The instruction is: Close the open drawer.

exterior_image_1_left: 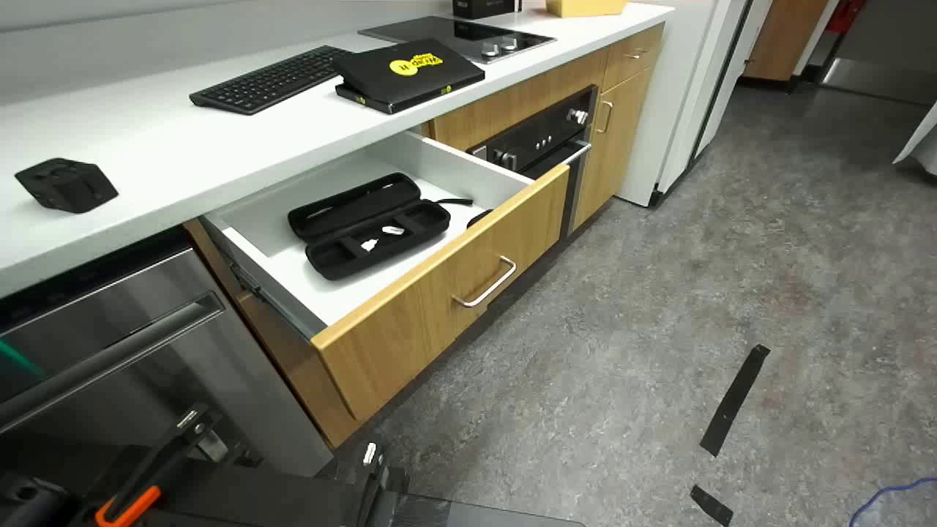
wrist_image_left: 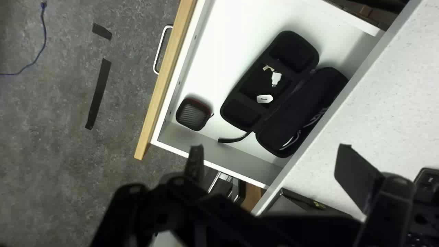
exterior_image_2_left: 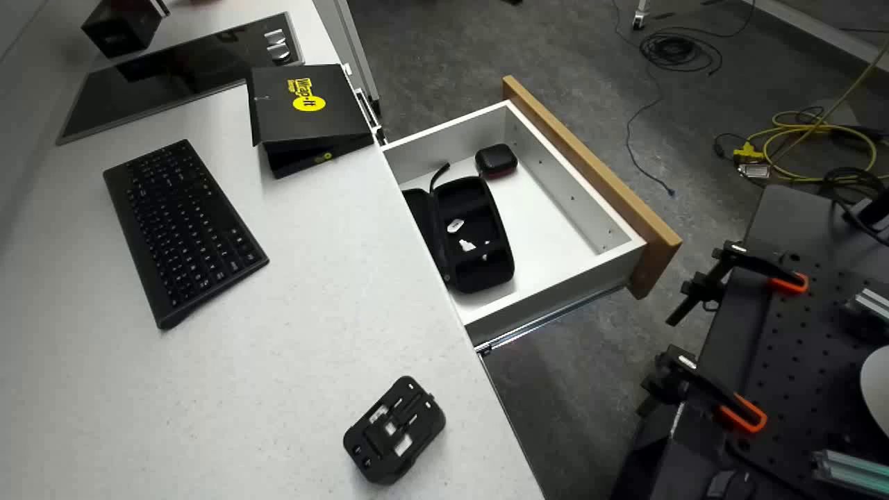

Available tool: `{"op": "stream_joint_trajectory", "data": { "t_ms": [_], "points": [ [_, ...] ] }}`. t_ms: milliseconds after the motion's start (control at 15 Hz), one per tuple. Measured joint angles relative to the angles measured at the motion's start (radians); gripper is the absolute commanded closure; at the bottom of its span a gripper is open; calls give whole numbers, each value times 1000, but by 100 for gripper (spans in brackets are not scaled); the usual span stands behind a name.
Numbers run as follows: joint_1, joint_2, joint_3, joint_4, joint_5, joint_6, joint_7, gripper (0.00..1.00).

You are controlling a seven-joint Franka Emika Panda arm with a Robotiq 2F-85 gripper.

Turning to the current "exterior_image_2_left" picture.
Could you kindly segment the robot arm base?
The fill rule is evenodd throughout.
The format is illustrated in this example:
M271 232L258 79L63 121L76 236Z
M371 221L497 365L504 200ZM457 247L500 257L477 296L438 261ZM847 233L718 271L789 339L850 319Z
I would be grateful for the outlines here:
M879 428L889 437L889 344L871 351L859 369L861 401Z

